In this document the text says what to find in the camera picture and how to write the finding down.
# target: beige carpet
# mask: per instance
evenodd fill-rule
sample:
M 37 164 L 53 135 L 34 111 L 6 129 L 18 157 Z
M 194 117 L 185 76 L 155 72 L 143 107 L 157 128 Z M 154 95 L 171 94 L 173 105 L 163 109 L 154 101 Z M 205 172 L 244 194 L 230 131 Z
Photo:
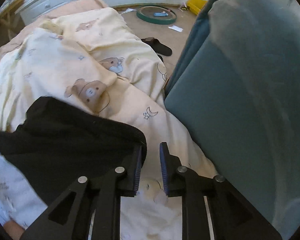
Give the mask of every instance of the beige carpet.
M 183 28 L 181 33 L 168 28 L 168 26 L 172 25 L 157 25 L 144 22 L 136 16 L 136 12 L 124 13 L 122 16 L 128 27 L 139 38 L 143 39 L 147 37 L 155 37 L 162 44 L 172 49 L 172 55 L 170 57 L 163 56 L 164 65 L 167 68 L 168 76 L 170 76 L 186 43 L 186 39 L 188 38 L 188 35 L 194 24 L 196 15 L 190 11 L 180 11 L 178 7 L 168 6 L 168 8 L 173 10 L 177 15 L 177 20 L 172 25 Z

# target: star print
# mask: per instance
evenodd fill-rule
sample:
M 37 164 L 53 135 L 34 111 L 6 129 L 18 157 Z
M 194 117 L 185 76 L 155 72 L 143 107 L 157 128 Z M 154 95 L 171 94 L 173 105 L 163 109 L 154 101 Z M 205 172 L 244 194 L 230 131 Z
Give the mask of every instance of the star print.
M 24 75 L 23 77 L 24 77 L 24 78 L 29 78 L 29 77 L 31 76 L 31 74 L 32 74 L 32 72 L 30 72 L 30 73 Z
M 32 54 L 33 51 L 35 51 L 35 49 L 30 49 L 30 50 L 28 50 L 27 54 L 28 54 L 29 56 L 31 56 L 31 54 Z
M 148 113 L 143 113 L 144 119 L 148 120 L 148 118 L 150 117 L 150 115 Z

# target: moon print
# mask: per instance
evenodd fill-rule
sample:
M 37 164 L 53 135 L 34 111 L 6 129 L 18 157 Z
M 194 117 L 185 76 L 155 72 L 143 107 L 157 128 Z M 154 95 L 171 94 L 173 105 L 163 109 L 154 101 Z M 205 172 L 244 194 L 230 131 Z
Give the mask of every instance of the moon print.
M 167 81 L 167 73 L 162 73 L 160 70 L 159 70 L 159 62 L 157 63 L 157 69 L 158 71 L 160 72 L 160 74 L 162 75 L 162 79 L 164 81 Z
M 158 112 L 152 112 L 150 110 L 150 107 L 148 106 L 147 110 L 143 113 L 144 119 L 149 119 L 149 117 L 153 117 L 155 115 L 157 115 Z

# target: white sheet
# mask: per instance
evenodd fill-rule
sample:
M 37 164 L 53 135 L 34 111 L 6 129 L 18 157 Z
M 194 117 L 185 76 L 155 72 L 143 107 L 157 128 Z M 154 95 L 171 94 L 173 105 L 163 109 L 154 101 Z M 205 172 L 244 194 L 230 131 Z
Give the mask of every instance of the white sheet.
M 23 228 L 47 208 L 25 176 L 0 154 L 0 213 L 2 225 L 13 219 Z
M 159 143 L 166 141 L 171 154 L 202 176 L 212 178 L 216 170 L 181 122 L 165 110 L 165 77 L 156 53 L 112 8 L 47 21 L 0 62 L 0 130 L 14 131 L 24 122 L 29 106 L 47 95 L 137 127 L 146 137 L 147 158 L 139 195 L 122 199 L 121 236 L 181 239 L 180 198 L 165 203 L 160 197 Z M 14 217 L 29 203 L 20 201 Z M 29 212 L 40 215 L 35 208 Z

